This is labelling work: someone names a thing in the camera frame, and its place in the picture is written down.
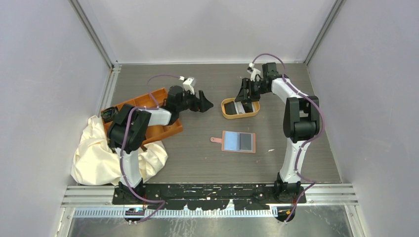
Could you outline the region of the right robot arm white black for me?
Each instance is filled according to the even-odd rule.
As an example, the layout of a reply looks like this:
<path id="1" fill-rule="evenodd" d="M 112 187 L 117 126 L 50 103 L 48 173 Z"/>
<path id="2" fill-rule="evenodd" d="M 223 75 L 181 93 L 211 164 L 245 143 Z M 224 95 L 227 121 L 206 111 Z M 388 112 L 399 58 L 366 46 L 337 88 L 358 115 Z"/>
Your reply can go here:
<path id="1" fill-rule="evenodd" d="M 301 168 L 311 141 L 321 131 L 319 99 L 295 87 L 276 63 L 265 63 L 262 70 L 249 63 L 249 78 L 243 78 L 236 102 L 257 102 L 262 94 L 273 93 L 284 103 L 283 133 L 287 138 L 284 163 L 274 183 L 273 196 L 285 203 L 302 193 Z"/>

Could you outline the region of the oval wooden card tray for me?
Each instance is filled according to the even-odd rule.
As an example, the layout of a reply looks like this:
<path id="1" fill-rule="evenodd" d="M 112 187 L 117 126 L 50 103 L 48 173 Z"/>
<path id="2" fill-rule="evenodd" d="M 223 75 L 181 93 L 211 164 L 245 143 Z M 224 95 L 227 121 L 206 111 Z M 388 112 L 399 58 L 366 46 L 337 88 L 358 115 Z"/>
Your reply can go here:
<path id="1" fill-rule="evenodd" d="M 260 110 L 259 102 L 235 102 L 235 98 L 224 99 L 221 103 L 222 115 L 226 119 L 254 117 Z"/>

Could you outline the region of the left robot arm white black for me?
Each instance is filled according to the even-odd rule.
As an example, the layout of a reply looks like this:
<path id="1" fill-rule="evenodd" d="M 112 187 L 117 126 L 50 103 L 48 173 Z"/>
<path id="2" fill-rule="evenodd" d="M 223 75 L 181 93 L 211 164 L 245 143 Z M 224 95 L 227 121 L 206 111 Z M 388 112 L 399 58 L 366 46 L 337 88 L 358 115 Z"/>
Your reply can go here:
<path id="1" fill-rule="evenodd" d="M 151 126 L 173 125 L 182 111 L 204 113 L 213 107 L 199 90 L 194 94 L 181 86 L 172 86 L 162 103 L 155 107 L 124 104 L 112 121 L 107 133 L 110 146 L 120 157 L 120 187 L 133 204 L 144 197 L 143 177 L 139 170 L 139 150 Z"/>

